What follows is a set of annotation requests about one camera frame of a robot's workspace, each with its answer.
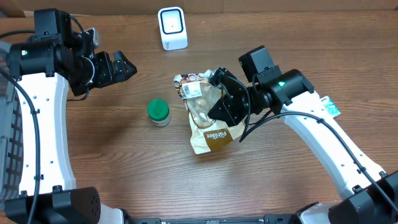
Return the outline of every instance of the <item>sticker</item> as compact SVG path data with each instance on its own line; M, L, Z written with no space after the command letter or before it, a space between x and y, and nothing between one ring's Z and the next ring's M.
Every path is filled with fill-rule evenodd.
M200 82L188 82L182 84L182 91L187 99L201 96Z
M184 95L184 92L182 90L182 85L186 84L186 83L190 83L190 82L197 82L197 81L205 81L205 79L203 78L203 74L202 73L191 73L191 74L184 74L184 75L176 75L174 77L175 89L176 89L179 97L182 100L186 100L187 99L187 97Z
M205 137L206 144L211 151L221 149L223 146L233 141L231 134L226 128L206 131L203 133L203 136Z
M321 99L321 102L323 104L323 106L325 107L325 109L327 110L327 112L330 114L330 116L332 117L337 117L338 115L340 115L340 111L337 109L337 106L335 105L335 103L329 98L329 96L325 96Z

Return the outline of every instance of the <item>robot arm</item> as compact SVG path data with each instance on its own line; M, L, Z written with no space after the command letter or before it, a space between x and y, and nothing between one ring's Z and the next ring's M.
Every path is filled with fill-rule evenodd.
M348 137L326 111L317 92L310 93L306 91L292 98L292 103L284 105L281 113L290 111L310 113L323 118L344 139L344 142L347 143L360 163L366 167L371 177L376 181L381 179L380 173L384 173L384 170L370 160ZM309 146L328 172L342 199L352 196L358 186L366 188L371 185L370 181L359 171L358 166L345 148L324 125L320 125L314 119L307 119L303 116L284 116L281 118Z
M95 54L97 31L72 31L71 20L75 19L66 12L45 9L35 11L34 17L36 35L26 43L13 44L7 56L10 76L27 92L39 122L41 178L34 219L42 223L120 224L123 211L101 204L95 188L76 189L65 112L69 87L75 96L87 95L93 88L128 80L137 68L120 51L114 53L114 62L106 52ZM35 189L36 143L31 109L24 95L18 94L24 170L20 197L6 201L6 215L16 223L26 223Z
M319 118L281 116L285 124L304 140L319 159L343 201L333 205L314 205L301 213L301 222L395 223L395 212L392 212L391 205L381 196L380 190L371 184L336 135L321 123L325 122L334 129L358 163L395 205L398 204L398 173L388 176L381 166L370 160L355 145L326 111L318 93L305 76L298 70L282 73L264 46L248 52L239 61L248 81L253 84L247 87L249 96L241 85L230 81L235 76L227 69L216 69L209 82L222 88L225 95L209 111L210 118L225 121L228 126L237 125L248 115L249 103L250 113L259 114L263 109L270 108L274 114L306 113ZM243 133L240 141L246 136L247 133Z

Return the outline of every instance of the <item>white box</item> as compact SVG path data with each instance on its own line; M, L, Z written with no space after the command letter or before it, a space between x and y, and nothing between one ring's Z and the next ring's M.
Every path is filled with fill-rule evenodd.
M165 50L177 50L188 47L187 28L184 12L180 7L167 7L157 13L160 36Z

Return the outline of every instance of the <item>wood grain surface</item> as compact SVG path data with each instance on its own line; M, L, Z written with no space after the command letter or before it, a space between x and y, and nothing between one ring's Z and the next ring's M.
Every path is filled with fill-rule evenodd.
M82 15L153 15L178 6L185 13L394 10L397 0L6 0L23 11L55 7Z
M172 52L162 49L157 16L78 19L101 33L99 51L122 50L139 71L67 104L78 187L96 187L110 207L133 217L247 217L340 199L309 148L280 120L220 152L193 153L173 77L226 67L247 83L238 57L260 45L283 71L299 69L335 101L342 113L337 122L371 159L388 173L398 169L396 11L187 14L189 46ZM1 21L1 33L34 27L33 19ZM156 98L170 105L165 128L147 117Z

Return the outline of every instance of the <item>barcode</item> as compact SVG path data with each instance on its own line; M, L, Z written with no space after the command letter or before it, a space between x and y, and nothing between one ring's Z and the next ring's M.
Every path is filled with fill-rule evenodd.
M184 92L185 92L185 95L189 95L190 94L188 85L184 86Z

